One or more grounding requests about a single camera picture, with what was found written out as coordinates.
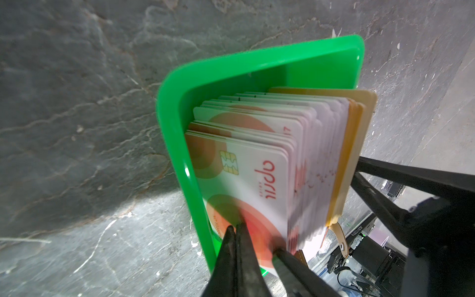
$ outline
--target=green tray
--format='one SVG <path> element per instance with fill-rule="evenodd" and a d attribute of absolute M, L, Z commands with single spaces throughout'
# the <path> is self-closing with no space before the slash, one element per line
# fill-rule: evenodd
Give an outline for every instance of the green tray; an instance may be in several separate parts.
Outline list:
<path fill-rule="evenodd" d="M 274 86 L 352 89 L 363 54 L 363 39 L 352 35 L 196 61 L 165 78 L 157 117 L 211 272 L 221 240 L 211 230 L 183 135 L 193 108 L 220 95 L 265 92 Z"/>

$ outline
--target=gray floor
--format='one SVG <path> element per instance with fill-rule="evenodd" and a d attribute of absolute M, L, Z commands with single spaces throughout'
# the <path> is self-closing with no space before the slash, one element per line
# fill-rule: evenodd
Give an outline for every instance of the gray floor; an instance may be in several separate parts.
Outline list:
<path fill-rule="evenodd" d="M 474 14 L 466 0 L 1 2 L 0 237 L 37 242 L 0 241 L 0 295 L 200 294 L 209 271 L 155 114 L 175 67 L 359 34 L 359 87 L 379 95 L 362 155 L 408 164 L 451 118 L 437 108 Z M 367 212 L 351 192 L 344 231 Z"/>
<path fill-rule="evenodd" d="M 475 174 L 474 61 L 475 40 L 468 49 L 410 165 Z M 400 207 L 409 209 L 428 197 L 430 194 L 407 187 L 395 202 Z M 378 227 L 388 232 L 381 223 Z M 389 241 L 407 253 L 407 248 L 393 236 L 390 236 Z"/>

